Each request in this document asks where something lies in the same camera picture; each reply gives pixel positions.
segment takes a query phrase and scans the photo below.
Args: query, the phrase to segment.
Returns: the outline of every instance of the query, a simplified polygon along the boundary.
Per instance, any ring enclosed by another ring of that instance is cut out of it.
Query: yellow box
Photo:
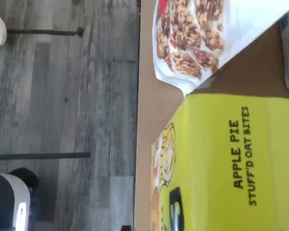
[[[151,172],[154,231],[289,231],[289,100],[187,96]]]

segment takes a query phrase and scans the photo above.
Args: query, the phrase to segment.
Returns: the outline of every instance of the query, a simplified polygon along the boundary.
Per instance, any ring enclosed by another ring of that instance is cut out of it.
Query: wooden floor
[[[136,0],[0,0],[0,154],[90,151],[88,159],[0,161],[40,179],[33,231],[116,231],[132,224],[139,6]]]

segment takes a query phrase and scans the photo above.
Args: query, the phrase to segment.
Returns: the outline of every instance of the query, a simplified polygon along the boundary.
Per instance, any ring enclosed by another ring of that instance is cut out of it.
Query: metal bar
[[[78,27],[77,31],[62,31],[62,30],[16,30],[7,29],[8,34],[35,34],[35,35],[60,35],[60,36],[74,36],[83,37],[84,28]]]
[[[46,160],[90,158],[90,152],[83,153],[40,153],[40,154],[2,154],[0,160]]]

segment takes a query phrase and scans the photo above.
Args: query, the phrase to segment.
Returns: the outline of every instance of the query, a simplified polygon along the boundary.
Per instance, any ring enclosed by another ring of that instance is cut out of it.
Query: cardboard surface
[[[154,0],[142,1],[136,156],[135,228],[150,230],[151,144],[183,100],[177,88],[156,79],[152,61]],[[210,88],[193,93],[230,93],[289,98],[279,24],[225,65]]]

